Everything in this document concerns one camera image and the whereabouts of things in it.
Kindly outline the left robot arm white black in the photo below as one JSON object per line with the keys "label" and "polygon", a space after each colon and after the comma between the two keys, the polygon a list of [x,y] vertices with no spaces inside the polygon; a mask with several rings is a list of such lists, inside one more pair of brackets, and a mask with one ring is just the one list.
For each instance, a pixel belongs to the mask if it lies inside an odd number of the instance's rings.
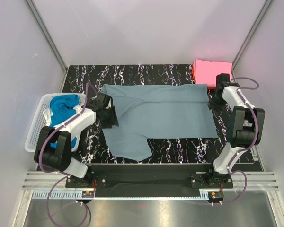
{"label": "left robot arm white black", "polygon": [[78,110],[72,108],[70,111],[70,116],[62,122],[52,122],[40,130],[34,161],[45,173],[60,172],[72,183],[95,186],[97,175],[92,167],[73,157],[72,141],[97,120],[104,128],[118,125],[113,99],[99,92],[91,102],[85,99]]}

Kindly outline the grey-blue t shirt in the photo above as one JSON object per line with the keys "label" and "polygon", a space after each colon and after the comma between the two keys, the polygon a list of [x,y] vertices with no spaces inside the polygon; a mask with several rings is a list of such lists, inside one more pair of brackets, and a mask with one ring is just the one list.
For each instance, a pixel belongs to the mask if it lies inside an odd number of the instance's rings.
{"label": "grey-blue t shirt", "polygon": [[134,161],[149,158],[148,139],[218,137],[204,84],[105,84],[101,92],[112,97],[118,120],[118,125],[102,129],[115,157]]}

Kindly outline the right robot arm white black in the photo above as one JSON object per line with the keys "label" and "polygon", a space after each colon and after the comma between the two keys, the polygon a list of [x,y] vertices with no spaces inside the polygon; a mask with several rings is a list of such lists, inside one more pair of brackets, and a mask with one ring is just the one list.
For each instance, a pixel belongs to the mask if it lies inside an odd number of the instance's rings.
{"label": "right robot arm white black", "polygon": [[220,111],[228,104],[230,121],[226,129],[226,145],[205,174],[210,186],[231,181],[231,173],[238,159],[261,141],[265,110],[252,105],[243,95],[238,83],[229,74],[216,76],[215,96],[208,102],[210,110]]}

